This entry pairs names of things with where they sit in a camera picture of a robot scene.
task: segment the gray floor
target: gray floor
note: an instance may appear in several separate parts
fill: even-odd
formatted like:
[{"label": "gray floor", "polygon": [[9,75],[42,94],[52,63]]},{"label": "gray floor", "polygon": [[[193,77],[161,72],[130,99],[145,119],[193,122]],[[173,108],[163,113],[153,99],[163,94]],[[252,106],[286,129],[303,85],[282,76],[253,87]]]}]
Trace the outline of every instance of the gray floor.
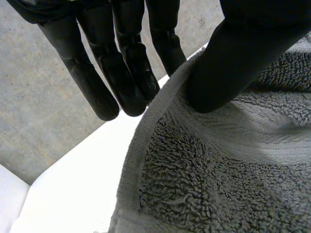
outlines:
[{"label": "gray floor", "polygon": [[[185,54],[205,44],[222,19],[218,0],[181,0],[176,32]],[[0,21],[0,164],[31,184],[104,122],[36,25],[4,0]],[[147,14],[142,39],[159,79],[165,71],[151,43]]]}]

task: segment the terry cloth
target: terry cloth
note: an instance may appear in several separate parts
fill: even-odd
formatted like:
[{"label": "terry cloth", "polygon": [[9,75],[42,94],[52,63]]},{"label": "terry cloth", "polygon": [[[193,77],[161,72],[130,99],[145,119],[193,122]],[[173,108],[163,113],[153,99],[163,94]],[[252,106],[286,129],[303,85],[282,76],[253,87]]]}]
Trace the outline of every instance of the terry cloth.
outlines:
[{"label": "terry cloth", "polygon": [[110,232],[310,231],[310,35],[209,114],[185,94],[199,57],[174,73],[137,127]]}]

